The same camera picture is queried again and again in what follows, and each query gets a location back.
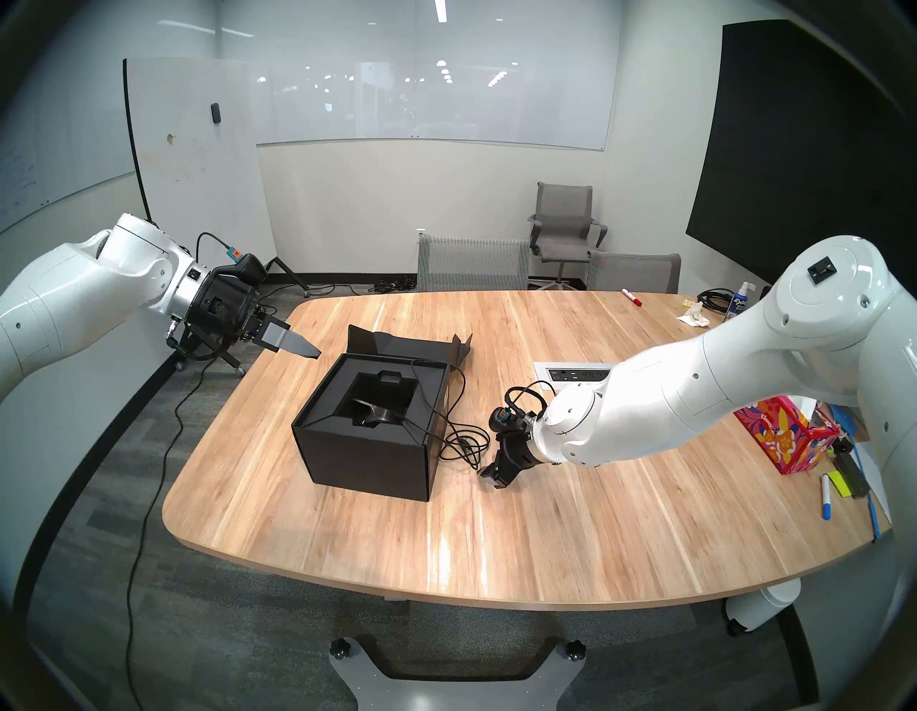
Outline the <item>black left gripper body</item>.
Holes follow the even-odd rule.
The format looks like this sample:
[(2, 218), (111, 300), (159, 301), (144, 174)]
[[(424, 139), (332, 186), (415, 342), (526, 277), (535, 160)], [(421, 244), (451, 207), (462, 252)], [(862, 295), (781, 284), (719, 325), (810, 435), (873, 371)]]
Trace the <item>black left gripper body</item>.
[(218, 343), (205, 353), (188, 352), (189, 359), (222, 357), (239, 340), (250, 341), (262, 349), (278, 351), (265, 340), (269, 326), (279, 324), (258, 304), (258, 287), (263, 279), (240, 274), (209, 274), (188, 310), (188, 328), (197, 339), (208, 334)]

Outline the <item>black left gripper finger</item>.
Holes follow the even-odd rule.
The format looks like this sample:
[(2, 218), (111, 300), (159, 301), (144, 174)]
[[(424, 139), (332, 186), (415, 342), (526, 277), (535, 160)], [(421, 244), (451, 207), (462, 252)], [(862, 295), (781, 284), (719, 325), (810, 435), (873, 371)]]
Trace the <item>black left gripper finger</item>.
[(321, 351), (299, 333), (291, 330), (290, 325), (278, 319), (263, 319), (254, 343), (274, 352), (284, 350), (306, 359), (318, 359)]

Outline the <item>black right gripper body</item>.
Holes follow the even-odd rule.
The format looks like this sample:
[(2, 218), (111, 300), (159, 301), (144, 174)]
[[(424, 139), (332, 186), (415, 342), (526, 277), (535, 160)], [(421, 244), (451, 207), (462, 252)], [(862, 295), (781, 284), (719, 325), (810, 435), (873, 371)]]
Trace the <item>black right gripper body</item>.
[(494, 481), (513, 482), (519, 473), (539, 466), (539, 458), (530, 449), (532, 439), (524, 431), (497, 434), (499, 450), (494, 460)]

